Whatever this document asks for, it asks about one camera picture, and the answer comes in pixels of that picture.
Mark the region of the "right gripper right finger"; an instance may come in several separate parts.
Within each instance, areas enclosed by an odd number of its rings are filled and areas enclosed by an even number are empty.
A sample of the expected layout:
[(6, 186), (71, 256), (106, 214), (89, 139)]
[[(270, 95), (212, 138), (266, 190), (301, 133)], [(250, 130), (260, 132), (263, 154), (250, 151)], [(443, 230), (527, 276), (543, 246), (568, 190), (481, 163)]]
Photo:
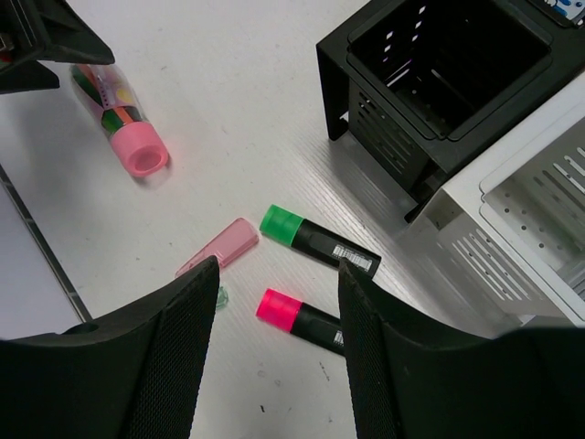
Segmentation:
[(348, 262), (338, 302), (360, 438), (581, 438), (584, 332), (494, 339), (407, 305)]

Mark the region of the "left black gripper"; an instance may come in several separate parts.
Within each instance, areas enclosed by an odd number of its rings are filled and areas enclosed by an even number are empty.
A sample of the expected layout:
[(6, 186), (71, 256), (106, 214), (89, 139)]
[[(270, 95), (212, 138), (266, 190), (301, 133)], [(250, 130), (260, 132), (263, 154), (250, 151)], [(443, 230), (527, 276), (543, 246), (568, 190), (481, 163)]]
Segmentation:
[[(41, 24), (48, 34), (45, 45)], [(59, 88), (58, 75), (44, 61), (35, 60), (44, 47), (43, 60), (90, 65), (115, 62), (109, 46), (67, 1), (39, 1), (38, 10), (34, 1), (2, 1), (1, 94)]]

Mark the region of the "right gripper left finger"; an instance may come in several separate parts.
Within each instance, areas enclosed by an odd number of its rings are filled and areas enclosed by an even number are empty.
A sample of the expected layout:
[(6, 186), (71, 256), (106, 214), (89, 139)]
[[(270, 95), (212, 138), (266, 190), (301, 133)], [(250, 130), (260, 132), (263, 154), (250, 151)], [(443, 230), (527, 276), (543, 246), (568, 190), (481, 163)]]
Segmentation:
[(187, 438), (218, 289), (218, 260), (209, 257), (64, 333), (3, 341), (1, 435)]

